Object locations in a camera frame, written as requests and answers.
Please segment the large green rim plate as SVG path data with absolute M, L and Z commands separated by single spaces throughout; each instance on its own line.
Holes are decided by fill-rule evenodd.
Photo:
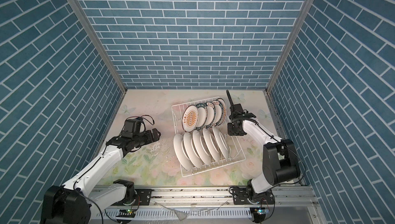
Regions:
M 188 158 L 192 162 L 192 164 L 201 169 L 203 166 L 203 161 L 201 158 L 198 156 L 197 152 L 195 151 L 193 147 L 193 138 L 191 133 L 185 133 L 184 136 L 184 147 L 187 153 Z

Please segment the white wire dish rack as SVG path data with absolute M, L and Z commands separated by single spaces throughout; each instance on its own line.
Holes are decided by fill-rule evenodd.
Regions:
M 223 98 L 176 104 L 171 107 L 173 147 L 183 177 L 200 174 L 246 159 L 237 137 L 227 132 L 228 106 Z

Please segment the large red character plate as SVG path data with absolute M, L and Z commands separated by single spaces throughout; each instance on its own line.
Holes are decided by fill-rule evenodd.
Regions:
M 223 134 L 220 132 L 220 130 L 217 127 L 213 127 L 213 133 L 222 155 L 224 156 L 225 159 L 227 159 L 229 157 L 229 150 Z
M 186 155 L 186 152 L 184 150 L 184 145 L 183 145 L 183 136 L 180 134 L 176 134 L 173 139 L 173 146 L 174 146 L 174 151 L 177 156 L 177 159 L 179 160 L 181 166 L 185 168 L 186 170 L 191 170 L 193 168 L 193 164 Z
M 198 130 L 194 130 L 192 135 L 193 135 L 193 143 L 199 157 L 201 158 L 201 160 L 204 162 L 205 165 L 210 165 L 212 157 L 208 152 L 208 149 L 206 148 L 206 143 L 202 133 Z

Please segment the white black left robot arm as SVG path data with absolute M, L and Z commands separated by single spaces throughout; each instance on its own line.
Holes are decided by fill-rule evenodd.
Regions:
M 52 186 L 44 194 L 42 224 L 87 224 L 97 214 L 114 203 L 134 204 L 138 200 L 134 183 L 116 180 L 105 190 L 92 193 L 100 179 L 126 154 L 144 145 L 159 141 L 161 133 L 156 129 L 127 136 L 113 137 L 103 152 L 83 170 L 61 186 Z

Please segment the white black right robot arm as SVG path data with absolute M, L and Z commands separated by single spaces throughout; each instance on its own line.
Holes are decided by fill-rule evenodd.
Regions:
M 227 131 L 230 136 L 250 135 L 262 145 L 262 166 L 258 177 L 248 181 L 247 198 L 252 203 L 262 203 L 270 190 L 287 181 L 300 177 L 301 169 L 295 144 L 290 139 L 282 139 L 264 127 L 253 113 L 234 104 L 229 91 L 230 122 Z

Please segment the red rim small plate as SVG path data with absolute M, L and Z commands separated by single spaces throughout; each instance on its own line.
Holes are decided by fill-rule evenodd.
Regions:
M 218 98 L 217 101 L 219 101 L 222 104 L 222 106 L 223 106 L 222 119 L 221 119 L 220 124 L 219 124 L 219 125 L 222 125 L 224 123 L 225 119 L 226 119 L 227 106 L 226 106 L 226 102 L 225 102 L 224 99 Z

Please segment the green rim small plate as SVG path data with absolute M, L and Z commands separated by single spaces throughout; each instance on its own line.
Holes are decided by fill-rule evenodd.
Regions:
M 215 111 L 216 111 L 216 116 L 215 116 L 215 119 L 214 119 L 214 125 L 213 126 L 218 126 L 218 125 L 220 125 L 220 123 L 222 121 L 223 105 L 218 100 L 215 100 L 212 103 L 213 103 L 213 105 L 215 107 Z
M 201 130 L 204 128 L 207 122 L 207 105 L 205 103 L 196 104 L 198 110 L 198 120 L 195 130 Z
M 207 120 L 205 127 L 210 128 L 214 124 L 216 118 L 216 108 L 212 102 L 206 102 L 205 104 L 207 108 Z

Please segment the orange sunburst small plate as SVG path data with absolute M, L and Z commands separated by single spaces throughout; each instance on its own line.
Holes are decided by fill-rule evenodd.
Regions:
M 199 120 L 198 108 L 195 105 L 190 105 L 186 108 L 182 118 L 182 127 L 186 133 L 193 132 Z

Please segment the white vent grille strip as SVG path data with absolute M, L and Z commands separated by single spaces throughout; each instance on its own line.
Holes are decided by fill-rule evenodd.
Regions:
M 225 219 L 225 218 L 251 218 L 249 208 L 142 208 L 135 214 L 121 213 L 120 209 L 107 209 L 103 214 L 104 218 L 131 221 L 150 221 L 150 220 L 179 220 L 186 219 Z

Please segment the right green circuit board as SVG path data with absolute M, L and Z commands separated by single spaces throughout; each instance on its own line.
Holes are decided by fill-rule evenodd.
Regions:
M 254 215 L 267 215 L 269 212 L 270 210 L 264 207 L 254 208 Z

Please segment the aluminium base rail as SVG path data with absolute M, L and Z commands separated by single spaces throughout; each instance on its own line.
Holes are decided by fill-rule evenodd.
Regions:
M 217 207 L 231 206 L 276 206 L 317 207 L 318 200 L 311 187 L 280 186 L 250 200 L 245 187 L 221 186 L 136 186 L 143 207 Z

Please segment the aluminium right corner post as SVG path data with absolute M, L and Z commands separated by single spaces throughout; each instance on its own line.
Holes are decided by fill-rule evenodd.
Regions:
M 277 80 L 277 78 L 279 77 L 279 74 L 281 72 L 282 67 L 284 66 L 287 57 L 292 49 L 292 46 L 298 36 L 298 33 L 301 30 L 301 27 L 308 15 L 308 12 L 310 11 L 312 4 L 313 4 L 314 0 L 305 0 L 301 6 L 301 10 L 299 12 L 299 15 L 295 21 L 295 25 L 293 26 L 291 33 L 289 35 L 289 38 L 287 40 L 287 43 L 282 51 L 281 56 L 279 57 L 279 60 L 276 64 L 276 67 L 274 68 L 273 74 L 267 84 L 267 88 L 266 91 L 268 93 L 270 93 L 275 85 L 275 82 Z

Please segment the aluminium corner post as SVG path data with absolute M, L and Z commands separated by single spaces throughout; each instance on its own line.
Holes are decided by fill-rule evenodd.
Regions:
M 279 60 L 276 64 L 276 67 L 274 68 L 273 74 L 267 84 L 267 88 L 266 91 L 268 93 L 270 93 L 275 85 L 275 82 L 277 80 L 277 78 L 279 77 L 279 74 L 281 72 L 282 67 L 284 66 L 287 57 L 292 49 L 292 46 L 298 36 L 298 33 L 301 30 L 301 27 L 308 15 L 308 12 L 310 11 L 312 4 L 313 4 L 314 0 L 305 0 L 301 6 L 301 10 L 299 12 L 299 15 L 295 21 L 295 25 L 293 26 L 291 33 L 289 35 L 289 38 L 287 40 L 287 43 L 282 51 L 281 56 L 279 57 Z
M 88 17 L 86 16 L 83 8 L 81 7 L 80 3 L 78 0 L 67 0 L 68 4 L 70 5 L 71 9 L 75 13 L 78 21 L 82 25 L 83 29 L 85 30 L 86 34 L 92 41 L 95 49 L 98 51 L 99 55 L 102 58 L 102 61 L 110 71 L 113 79 L 117 83 L 119 89 L 121 90 L 122 94 L 125 95 L 127 92 L 127 88 L 124 85 L 120 75 L 115 69 L 115 66 L 113 65 L 112 61 L 109 58 L 109 55 L 107 54 L 104 46 L 102 45 L 99 37 L 97 36 L 94 28 L 92 27 Z

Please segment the aluminium left corner post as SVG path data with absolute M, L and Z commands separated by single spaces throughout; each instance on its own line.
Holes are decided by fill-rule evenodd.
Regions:
M 113 79 L 117 83 L 119 89 L 121 90 L 122 94 L 125 95 L 127 92 L 127 88 L 124 85 L 120 75 L 115 69 L 115 66 L 113 65 L 112 61 L 109 58 L 109 55 L 107 54 L 104 46 L 102 45 L 99 37 L 97 36 L 94 28 L 92 27 L 88 17 L 86 16 L 83 8 L 81 7 L 80 3 L 78 0 L 67 0 L 68 4 L 70 5 L 71 9 L 75 13 L 78 21 L 82 25 L 83 29 L 85 30 L 86 34 L 92 41 L 95 49 L 98 51 L 99 55 L 102 58 L 102 61 L 110 71 Z

